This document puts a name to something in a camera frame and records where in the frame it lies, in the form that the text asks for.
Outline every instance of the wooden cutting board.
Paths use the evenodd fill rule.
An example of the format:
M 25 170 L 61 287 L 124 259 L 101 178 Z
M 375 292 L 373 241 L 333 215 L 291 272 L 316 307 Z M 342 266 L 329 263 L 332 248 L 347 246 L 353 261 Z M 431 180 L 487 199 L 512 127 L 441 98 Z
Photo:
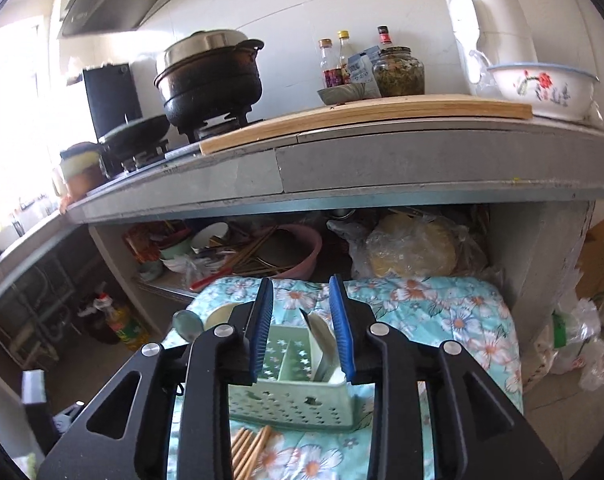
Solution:
M 533 111 L 527 104 L 481 99 L 461 94 L 386 97 L 344 105 L 325 106 L 269 119 L 229 134 L 202 140 L 199 146 L 202 153 L 208 155 L 258 140 L 298 134 L 319 128 L 420 117 L 530 119 L 533 117 Z

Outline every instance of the white kettle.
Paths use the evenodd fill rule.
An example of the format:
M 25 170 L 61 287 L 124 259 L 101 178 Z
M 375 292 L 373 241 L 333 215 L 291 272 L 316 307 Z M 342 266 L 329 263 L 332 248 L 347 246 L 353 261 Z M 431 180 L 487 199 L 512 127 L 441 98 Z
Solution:
M 448 13 L 473 95 L 480 81 L 482 52 L 491 64 L 537 62 L 531 30 L 518 0 L 447 0 Z

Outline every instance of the green plastic basket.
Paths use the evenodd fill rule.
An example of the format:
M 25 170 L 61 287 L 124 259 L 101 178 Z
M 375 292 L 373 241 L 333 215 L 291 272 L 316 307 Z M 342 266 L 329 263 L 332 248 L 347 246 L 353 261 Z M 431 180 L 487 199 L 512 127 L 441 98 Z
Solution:
M 346 381 L 310 381 L 321 355 L 306 328 L 272 325 L 257 383 L 229 386 L 231 418 L 301 430 L 350 430 L 353 399 Z

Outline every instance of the metal screw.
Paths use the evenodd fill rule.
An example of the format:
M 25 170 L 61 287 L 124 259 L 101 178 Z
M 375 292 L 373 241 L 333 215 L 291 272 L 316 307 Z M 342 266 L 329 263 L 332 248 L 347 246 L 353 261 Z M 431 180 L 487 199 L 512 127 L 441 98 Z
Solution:
M 388 325 L 385 323 L 373 323 L 368 330 L 370 330 L 373 335 L 387 335 L 387 333 L 390 332 Z
M 451 355 L 459 355 L 462 353 L 462 345 L 455 341 L 447 341 L 444 343 L 444 352 Z
M 219 325 L 215 327 L 213 333 L 218 337 L 229 337 L 233 333 L 234 328 L 231 325 Z
M 160 346 L 157 343 L 147 343 L 142 347 L 142 355 L 146 357 L 153 357 L 159 354 Z

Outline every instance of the yellow oil bottle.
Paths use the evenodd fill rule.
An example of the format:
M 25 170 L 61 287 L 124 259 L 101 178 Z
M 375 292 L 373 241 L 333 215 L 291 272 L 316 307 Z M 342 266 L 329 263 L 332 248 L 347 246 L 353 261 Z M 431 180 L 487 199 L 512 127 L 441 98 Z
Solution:
M 128 306 L 115 304 L 113 299 L 102 293 L 93 301 L 93 306 L 106 315 L 106 322 L 122 343 L 131 351 L 136 351 L 148 343 L 148 332 L 132 315 Z

